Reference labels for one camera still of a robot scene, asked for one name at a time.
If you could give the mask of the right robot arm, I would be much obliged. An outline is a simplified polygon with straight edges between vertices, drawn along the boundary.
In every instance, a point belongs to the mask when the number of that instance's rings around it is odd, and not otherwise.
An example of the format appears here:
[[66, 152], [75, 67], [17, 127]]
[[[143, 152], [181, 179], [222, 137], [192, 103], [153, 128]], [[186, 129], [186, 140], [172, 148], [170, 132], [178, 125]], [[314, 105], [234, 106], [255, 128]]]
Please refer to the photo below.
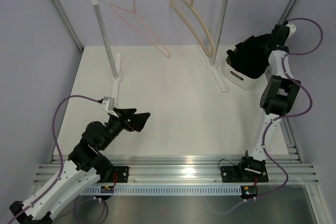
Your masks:
[[289, 48], [286, 40], [295, 32], [292, 24], [276, 24], [260, 45], [263, 62], [270, 68], [271, 76], [260, 98], [263, 110], [254, 146], [245, 152], [233, 174], [240, 182], [268, 182], [266, 159], [270, 158], [268, 147], [278, 124], [291, 111], [301, 83], [291, 74], [285, 55]]

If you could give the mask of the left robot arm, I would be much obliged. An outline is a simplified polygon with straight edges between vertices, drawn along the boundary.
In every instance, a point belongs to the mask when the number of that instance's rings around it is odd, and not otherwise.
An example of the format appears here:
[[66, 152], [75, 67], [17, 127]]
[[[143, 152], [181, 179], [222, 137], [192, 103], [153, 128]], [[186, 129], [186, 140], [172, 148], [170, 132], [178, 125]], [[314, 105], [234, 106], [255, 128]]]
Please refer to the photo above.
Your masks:
[[129, 167], [113, 165], [102, 151], [123, 130], [141, 132], [149, 117], [149, 112], [115, 108], [109, 113], [108, 122], [89, 123], [60, 170], [31, 197], [10, 205], [14, 219], [19, 223], [52, 223], [63, 208], [91, 185], [126, 183]]

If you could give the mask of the black t shirt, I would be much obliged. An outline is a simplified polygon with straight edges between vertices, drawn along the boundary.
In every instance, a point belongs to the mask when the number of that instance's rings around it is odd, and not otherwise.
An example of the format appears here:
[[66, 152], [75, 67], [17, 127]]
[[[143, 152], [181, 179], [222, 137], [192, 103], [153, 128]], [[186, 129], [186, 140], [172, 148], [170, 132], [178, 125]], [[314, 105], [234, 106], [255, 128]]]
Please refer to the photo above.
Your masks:
[[268, 67], [264, 45], [270, 34], [250, 36], [235, 45], [234, 50], [228, 50], [230, 66], [241, 74], [251, 78], [259, 78]]

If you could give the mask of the pink wire hanger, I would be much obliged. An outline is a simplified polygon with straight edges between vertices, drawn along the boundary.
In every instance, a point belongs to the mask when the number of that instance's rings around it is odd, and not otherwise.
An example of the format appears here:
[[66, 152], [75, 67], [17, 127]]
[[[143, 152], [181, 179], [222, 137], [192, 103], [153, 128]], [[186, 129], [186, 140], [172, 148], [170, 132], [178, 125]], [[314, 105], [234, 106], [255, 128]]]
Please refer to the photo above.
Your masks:
[[[139, 36], [141, 36], [146, 42], [148, 42], [150, 46], [154, 47], [164, 57], [166, 58], [171, 57], [171, 53], [166, 47], [166, 45], [161, 42], [159, 36], [154, 32], [153, 29], [151, 29], [151, 27], [138, 14], [136, 0], [132, 0], [131, 9], [127, 9], [127, 8], [115, 5], [113, 3], [110, 3], [110, 8], [123, 22], [125, 22]], [[142, 28], [144, 29], [141, 29], [140, 27], [128, 21], [126, 17], [121, 14], [122, 12], [132, 15], [138, 22], [141, 23]]]

